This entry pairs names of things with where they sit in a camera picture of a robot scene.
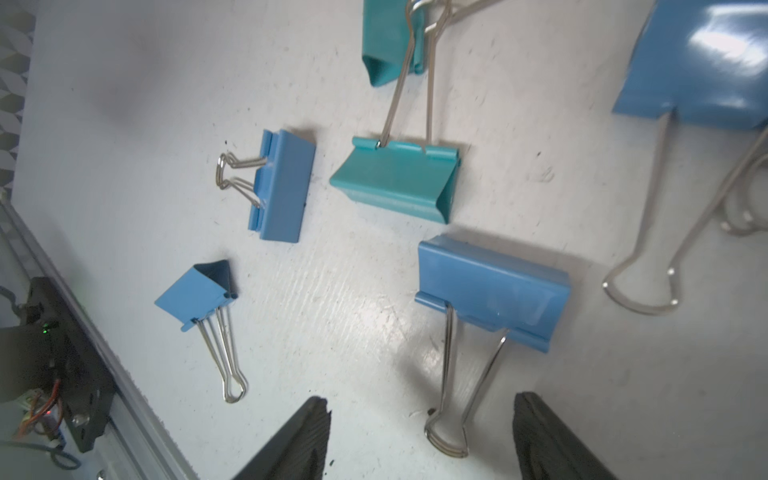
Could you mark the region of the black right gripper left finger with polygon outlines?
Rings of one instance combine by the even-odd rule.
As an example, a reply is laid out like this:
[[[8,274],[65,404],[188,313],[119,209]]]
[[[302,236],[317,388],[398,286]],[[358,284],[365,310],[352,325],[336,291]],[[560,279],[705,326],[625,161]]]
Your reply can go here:
[[[322,479],[331,419],[327,400],[310,397],[235,479]]]

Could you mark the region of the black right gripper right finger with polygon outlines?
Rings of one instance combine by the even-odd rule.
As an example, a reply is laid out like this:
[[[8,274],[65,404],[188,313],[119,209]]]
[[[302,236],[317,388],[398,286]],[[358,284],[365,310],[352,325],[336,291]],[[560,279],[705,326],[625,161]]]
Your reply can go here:
[[[535,392],[515,396],[512,430],[525,480],[616,479]]]

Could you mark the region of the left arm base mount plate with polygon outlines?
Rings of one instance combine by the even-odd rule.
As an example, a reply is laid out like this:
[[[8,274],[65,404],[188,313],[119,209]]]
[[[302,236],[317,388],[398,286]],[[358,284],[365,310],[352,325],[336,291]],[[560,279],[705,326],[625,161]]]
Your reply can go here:
[[[50,278],[31,280],[27,306],[48,343],[64,422],[78,450],[90,452],[110,419],[116,393],[112,373]]]

